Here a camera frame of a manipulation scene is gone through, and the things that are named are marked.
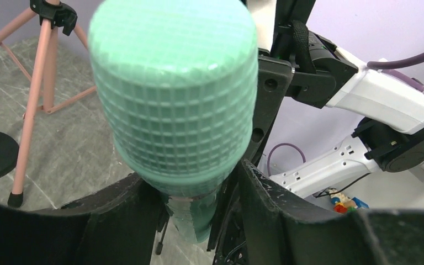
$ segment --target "floor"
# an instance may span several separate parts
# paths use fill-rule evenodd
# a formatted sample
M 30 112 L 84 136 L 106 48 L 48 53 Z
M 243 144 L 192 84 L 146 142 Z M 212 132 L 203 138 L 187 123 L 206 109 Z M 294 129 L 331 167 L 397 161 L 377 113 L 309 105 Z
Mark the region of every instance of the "floor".
M 38 39 L 10 46 L 28 72 L 33 69 Z M 55 103 L 61 103 L 93 86 L 91 67 L 60 45 Z M 28 99 L 29 81 L 0 49 L 0 131 L 20 141 L 22 115 Z M 113 147 L 96 93 L 53 114 L 40 112 L 35 127 L 24 188 L 22 210 L 58 208 L 96 192 L 127 176 L 130 170 Z M 7 202 L 14 172 L 0 178 L 0 203 Z M 206 242 L 196 246 L 179 239 L 168 226 L 163 253 L 151 264 L 210 265 L 213 253 Z

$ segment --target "green cylindrical object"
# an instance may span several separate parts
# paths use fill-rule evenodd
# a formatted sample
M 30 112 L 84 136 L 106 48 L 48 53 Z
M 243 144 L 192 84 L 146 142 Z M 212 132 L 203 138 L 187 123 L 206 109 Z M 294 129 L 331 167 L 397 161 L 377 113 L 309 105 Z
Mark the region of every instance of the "green cylindrical object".
M 251 137 L 251 15 L 238 0 L 106 0 L 88 46 L 116 149 L 165 194 L 180 234 L 204 240 L 219 186 Z

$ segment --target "pink tripod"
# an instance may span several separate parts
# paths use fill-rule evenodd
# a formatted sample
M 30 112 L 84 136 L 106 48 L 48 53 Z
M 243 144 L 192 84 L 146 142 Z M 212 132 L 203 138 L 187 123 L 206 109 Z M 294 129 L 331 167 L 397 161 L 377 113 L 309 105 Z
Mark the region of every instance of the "pink tripod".
M 43 110 L 50 114 L 53 113 L 75 101 L 85 97 L 86 95 L 94 92 L 96 87 L 93 86 L 84 92 L 68 99 L 67 101 L 54 106 L 54 88 L 56 82 L 56 56 L 57 56 L 57 33 L 58 25 L 64 23 L 64 18 L 61 21 L 61 17 L 65 14 L 73 12 L 73 16 L 70 17 L 73 23 L 76 22 L 77 16 L 73 9 L 69 6 L 65 6 L 60 3 L 59 0 L 30 0 L 30 7 L 26 9 L 22 14 L 18 15 L 8 25 L 6 25 L 0 31 L 0 46 L 4 48 L 12 60 L 21 69 L 24 75 L 30 81 L 30 91 L 28 96 L 28 102 L 26 105 L 26 111 L 24 114 L 24 123 L 22 130 L 22 139 L 20 141 L 19 154 L 17 159 L 17 166 L 15 168 L 15 178 L 7 204 L 11 207 L 20 207 L 23 203 L 23 186 L 25 180 L 25 170 L 27 168 L 28 154 L 30 151 L 31 135 L 33 133 L 33 123 L 35 113 L 37 110 Z M 53 20 L 48 19 L 52 12 L 57 14 L 57 17 Z M 18 61 L 11 50 L 5 46 L 2 41 L 19 29 L 22 25 L 27 23 L 31 18 L 36 15 L 40 15 L 41 31 L 38 40 L 38 48 L 36 49 L 35 66 L 33 68 L 33 74 L 30 75 L 25 70 L 23 65 Z M 82 28 L 78 24 L 74 24 L 74 32 L 80 39 L 83 46 L 87 49 L 87 37 L 83 32 Z M 43 92 L 40 92 L 41 83 L 43 82 Z M 38 106 L 39 97 L 43 97 L 43 105 Z

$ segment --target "black velcro strap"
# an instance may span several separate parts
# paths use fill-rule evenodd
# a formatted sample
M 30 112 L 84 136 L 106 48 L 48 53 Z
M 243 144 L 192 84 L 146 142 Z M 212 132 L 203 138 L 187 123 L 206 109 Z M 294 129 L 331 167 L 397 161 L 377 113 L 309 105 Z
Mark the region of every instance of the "black velcro strap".
M 302 72 L 316 73 L 316 67 L 310 56 L 309 31 L 305 23 L 298 20 L 291 22 L 293 47 L 295 49 L 295 60 Z

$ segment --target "tripod clamp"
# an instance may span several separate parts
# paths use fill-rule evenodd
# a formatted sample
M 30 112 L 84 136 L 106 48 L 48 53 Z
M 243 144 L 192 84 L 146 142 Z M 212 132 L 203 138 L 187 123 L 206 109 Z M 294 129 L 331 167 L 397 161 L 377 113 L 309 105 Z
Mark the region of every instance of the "tripod clamp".
M 63 27 L 64 35 L 71 35 L 76 27 L 77 13 L 64 3 L 60 2 L 58 5 L 54 5 L 45 0 L 30 0 L 30 9 L 40 16 L 40 25 L 43 23 L 43 19 L 48 19 L 51 22 L 51 29 L 55 26 Z

